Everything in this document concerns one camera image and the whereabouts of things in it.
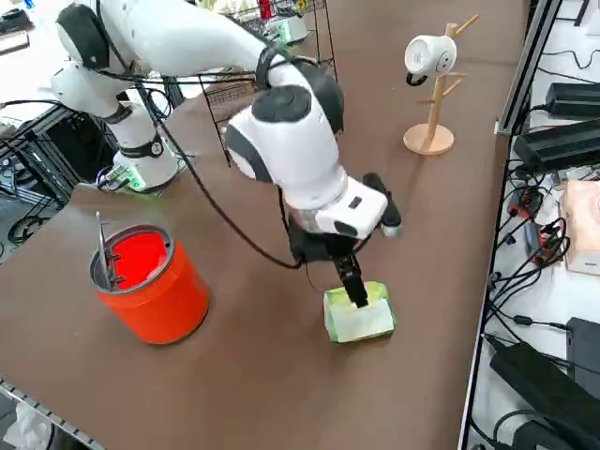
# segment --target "power adapter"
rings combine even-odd
[[[546,109],[560,119],[600,118],[600,85],[554,82],[547,90]]]
[[[507,347],[493,337],[488,341],[496,350],[489,363],[491,368],[533,409],[546,414],[549,423],[566,442],[577,449],[600,448],[600,400],[588,394],[528,343],[519,342]]]
[[[521,134],[513,147],[524,170],[546,173],[600,162],[600,119]]]

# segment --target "metal shelf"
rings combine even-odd
[[[54,412],[50,411],[48,408],[40,405],[37,401],[33,400],[31,397],[27,396],[23,391],[20,391],[15,386],[0,378],[0,391],[3,394],[10,398],[14,398],[18,401],[24,401],[33,409],[35,409],[38,413],[50,419],[50,421],[55,424],[57,427],[63,429],[66,433],[68,433],[73,438],[77,439],[83,445],[91,448],[92,450],[105,450],[102,445],[94,441],[87,434],[83,433],[77,427],[74,427],[72,424],[67,422],[65,419],[56,415]]]
[[[233,14],[225,14],[246,27],[262,32],[263,26],[272,18],[263,19],[270,11],[273,17],[284,14],[308,14],[325,8],[325,0],[271,0],[268,6],[249,7]]]

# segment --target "electronic device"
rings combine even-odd
[[[600,324],[577,317],[566,324],[570,328],[566,336],[566,359],[579,366],[571,366],[568,373],[575,383],[600,399],[600,375],[583,369],[600,372]]]
[[[28,30],[33,27],[27,13],[22,9],[14,8],[0,16],[0,35]]]
[[[527,342],[507,347],[498,339],[487,339],[496,350],[489,365],[534,410],[573,424],[596,438],[592,441],[548,418],[547,421],[565,441],[580,449],[597,450],[600,447],[600,400],[577,385]]]
[[[515,152],[534,173],[600,162],[600,119],[521,134]]]
[[[550,427],[533,420],[521,425],[513,436],[513,450],[574,450]]]
[[[542,206],[544,195],[534,186],[515,189],[508,202],[508,214],[515,217],[534,217]]]
[[[547,90],[546,107],[549,114],[556,118],[600,118],[600,85],[554,82]]]
[[[29,47],[29,36],[26,31],[0,35],[0,55],[16,52]]]
[[[98,173],[113,163],[116,154],[112,140],[87,115],[63,119],[46,134],[79,178],[94,183]],[[37,140],[31,136],[31,142]]]

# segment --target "black power strip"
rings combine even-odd
[[[568,375],[562,373],[526,342],[506,347],[497,339],[489,365],[529,403],[548,419],[559,435],[574,448],[600,448],[600,400],[592,397]],[[556,420],[572,427],[565,427]]]
[[[547,111],[559,119],[600,118],[600,84],[554,82],[546,95]]]

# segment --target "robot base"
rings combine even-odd
[[[415,125],[404,134],[404,145],[419,155],[434,156],[447,152],[454,144],[452,131],[441,125],[435,127],[435,134],[429,145],[426,143],[427,135],[428,124]]]
[[[174,179],[178,172],[177,158],[166,142],[163,141],[163,145],[164,151],[159,157],[132,158],[121,153],[114,156],[114,165],[125,169],[120,179],[129,180],[128,188],[145,192],[164,187]]]

